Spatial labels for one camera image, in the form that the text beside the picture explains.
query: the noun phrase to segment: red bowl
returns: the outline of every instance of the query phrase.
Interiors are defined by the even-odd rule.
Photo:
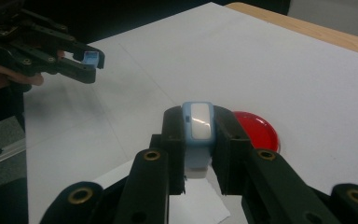
[[[243,111],[235,111],[234,115],[250,137],[252,145],[255,148],[279,152],[280,144],[278,135],[272,125],[266,120],[255,114]]]

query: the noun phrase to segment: wooden table edge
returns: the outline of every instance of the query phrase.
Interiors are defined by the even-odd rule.
[[[358,36],[356,35],[349,35],[244,3],[231,3],[226,5],[226,7],[256,17],[260,20],[279,25],[302,35],[308,35],[324,42],[358,52]]]

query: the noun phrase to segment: red plate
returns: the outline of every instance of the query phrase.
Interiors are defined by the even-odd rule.
[[[264,148],[279,152],[279,139],[274,128],[255,114],[235,111],[235,117],[246,131],[255,148]]]

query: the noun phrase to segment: white tabletop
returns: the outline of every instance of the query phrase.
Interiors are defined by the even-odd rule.
[[[358,53],[214,4],[92,46],[106,55],[95,84],[45,75],[25,94],[31,223],[64,188],[147,148],[185,101],[268,120],[316,189],[358,184]]]

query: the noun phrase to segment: gray wall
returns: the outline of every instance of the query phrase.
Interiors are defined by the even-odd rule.
[[[292,0],[289,16],[358,35],[358,0]]]

